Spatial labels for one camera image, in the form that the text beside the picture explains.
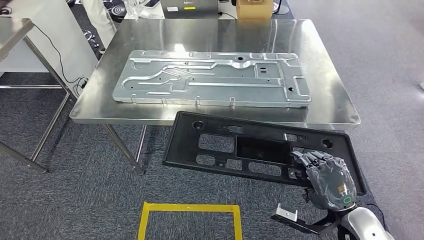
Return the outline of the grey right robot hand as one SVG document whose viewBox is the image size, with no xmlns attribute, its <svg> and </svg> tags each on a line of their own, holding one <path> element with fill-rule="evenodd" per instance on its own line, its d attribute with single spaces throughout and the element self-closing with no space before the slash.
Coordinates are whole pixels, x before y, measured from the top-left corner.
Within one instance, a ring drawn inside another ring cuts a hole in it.
<svg viewBox="0 0 424 240">
<path fill-rule="evenodd" d="M 290 155 L 305 167 L 312 187 L 302 195 L 316 208 L 340 212 L 356 206 L 357 189 L 344 159 L 326 152 L 301 153 L 293 150 Z"/>
</svg>

